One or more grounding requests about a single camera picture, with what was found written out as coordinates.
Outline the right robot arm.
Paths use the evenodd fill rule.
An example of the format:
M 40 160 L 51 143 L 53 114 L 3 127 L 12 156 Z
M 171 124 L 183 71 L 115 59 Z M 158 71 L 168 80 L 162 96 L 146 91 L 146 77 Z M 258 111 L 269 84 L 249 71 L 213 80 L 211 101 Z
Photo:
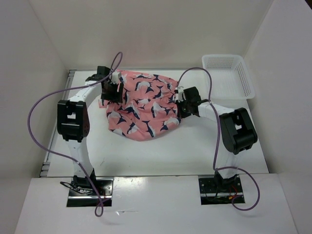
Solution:
M 216 192 L 229 191 L 236 178 L 243 152 L 252 148 L 258 137 L 248 111 L 232 109 L 202 99 L 196 87 L 175 89 L 178 116 L 203 117 L 217 124 L 217 144 L 213 159 Z

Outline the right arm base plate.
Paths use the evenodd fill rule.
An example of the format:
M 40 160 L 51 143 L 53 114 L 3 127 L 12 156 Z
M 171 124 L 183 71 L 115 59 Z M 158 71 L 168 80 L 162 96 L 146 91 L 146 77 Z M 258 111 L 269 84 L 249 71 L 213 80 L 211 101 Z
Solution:
M 245 203 L 241 180 L 235 175 L 223 180 L 218 175 L 198 177 L 201 205 L 224 205 Z

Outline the pink shark print shorts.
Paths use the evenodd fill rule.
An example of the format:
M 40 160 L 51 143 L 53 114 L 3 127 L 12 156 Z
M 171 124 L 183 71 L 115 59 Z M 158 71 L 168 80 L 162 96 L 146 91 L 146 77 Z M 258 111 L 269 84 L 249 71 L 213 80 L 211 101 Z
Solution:
M 175 104 L 177 80 L 158 74 L 121 71 L 122 102 L 100 100 L 108 129 L 136 141 L 146 141 L 173 130 L 180 123 Z

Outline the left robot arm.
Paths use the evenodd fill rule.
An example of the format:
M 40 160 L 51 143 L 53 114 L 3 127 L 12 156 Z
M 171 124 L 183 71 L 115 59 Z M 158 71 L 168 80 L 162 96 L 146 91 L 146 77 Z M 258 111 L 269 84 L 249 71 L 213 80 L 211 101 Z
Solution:
M 90 162 L 86 138 L 90 132 L 88 107 L 100 96 L 103 100 L 122 102 L 121 72 L 98 66 L 97 72 L 85 80 L 82 89 L 57 107 L 57 131 L 65 140 L 74 159 L 74 176 L 64 184 L 79 194 L 94 195 L 98 182 Z

